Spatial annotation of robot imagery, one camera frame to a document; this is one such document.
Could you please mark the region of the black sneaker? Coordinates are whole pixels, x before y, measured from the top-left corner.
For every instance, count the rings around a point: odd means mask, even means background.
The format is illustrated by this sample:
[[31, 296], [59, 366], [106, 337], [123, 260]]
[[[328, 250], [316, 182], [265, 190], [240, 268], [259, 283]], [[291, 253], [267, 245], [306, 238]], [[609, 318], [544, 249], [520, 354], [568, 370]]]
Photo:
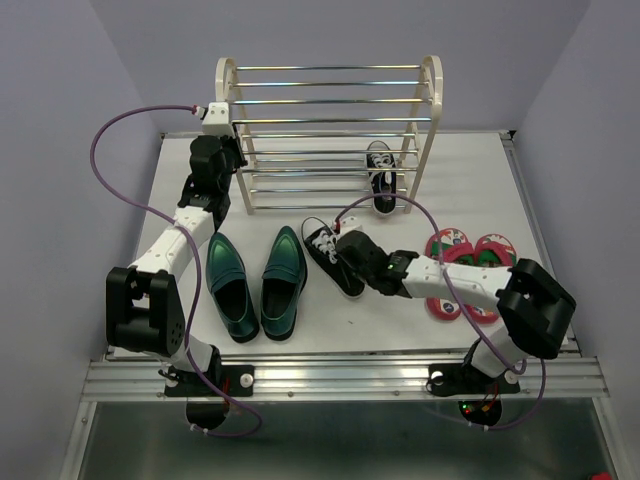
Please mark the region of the black sneaker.
[[300, 227], [303, 245], [317, 266], [332, 280], [348, 298], [358, 298], [365, 284], [339, 258], [336, 250], [337, 237], [332, 228], [316, 216], [305, 218]]
[[369, 183], [374, 194], [373, 210], [378, 215], [390, 215], [396, 208], [397, 162], [389, 146], [383, 141], [373, 141], [366, 153], [366, 167], [370, 169]]

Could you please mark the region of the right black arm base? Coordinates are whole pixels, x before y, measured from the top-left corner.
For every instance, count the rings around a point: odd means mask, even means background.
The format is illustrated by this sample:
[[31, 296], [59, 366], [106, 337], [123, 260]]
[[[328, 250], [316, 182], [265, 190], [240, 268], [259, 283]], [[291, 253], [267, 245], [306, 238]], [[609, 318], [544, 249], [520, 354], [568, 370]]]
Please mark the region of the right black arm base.
[[462, 363], [431, 365], [425, 389], [438, 398], [459, 397], [461, 420], [485, 430], [496, 427], [501, 419], [501, 396], [521, 391], [519, 382], [508, 381], [505, 374], [491, 378]]

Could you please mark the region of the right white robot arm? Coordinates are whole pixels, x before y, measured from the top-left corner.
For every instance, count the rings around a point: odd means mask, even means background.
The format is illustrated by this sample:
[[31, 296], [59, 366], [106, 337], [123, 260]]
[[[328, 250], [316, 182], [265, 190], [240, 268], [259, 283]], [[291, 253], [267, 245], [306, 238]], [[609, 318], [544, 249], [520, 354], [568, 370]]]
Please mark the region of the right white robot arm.
[[503, 326], [491, 335], [480, 332], [460, 366], [461, 381], [472, 390], [484, 389], [530, 357], [557, 358], [576, 309], [574, 298], [530, 259], [487, 268], [442, 263], [405, 250], [388, 254], [358, 230], [339, 235], [336, 251], [383, 295], [442, 298], [500, 315]]

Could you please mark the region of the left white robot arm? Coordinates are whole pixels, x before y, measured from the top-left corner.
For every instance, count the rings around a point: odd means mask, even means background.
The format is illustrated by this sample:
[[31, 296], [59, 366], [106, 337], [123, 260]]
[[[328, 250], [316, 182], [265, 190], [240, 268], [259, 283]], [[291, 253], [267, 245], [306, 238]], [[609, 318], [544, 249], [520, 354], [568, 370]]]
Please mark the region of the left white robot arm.
[[169, 226], [129, 267], [115, 267], [106, 278], [108, 343], [188, 372], [202, 394], [222, 384], [220, 354], [187, 332], [178, 282], [190, 262], [201, 265], [195, 253], [222, 225], [232, 175], [246, 164], [233, 126], [207, 127], [190, 145], [191, 173]]

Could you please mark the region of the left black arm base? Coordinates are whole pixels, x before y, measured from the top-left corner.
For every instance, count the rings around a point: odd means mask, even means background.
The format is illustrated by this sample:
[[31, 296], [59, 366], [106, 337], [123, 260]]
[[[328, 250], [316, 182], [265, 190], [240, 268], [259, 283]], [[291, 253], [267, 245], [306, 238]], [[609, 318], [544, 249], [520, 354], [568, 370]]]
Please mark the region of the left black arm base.
[[[185, 415], [193, 430], [204, 434], [222, 433], [220, 427], [231, 412], [231, 402], [218, 395], [194, 372], [168, 366], [157, 373], [164, 379], [166, 397], [187, 401]], [[209, 381], [227, 396], [249, 398], [253, 395], [255, 367], [250, 364], [222, 365]]]

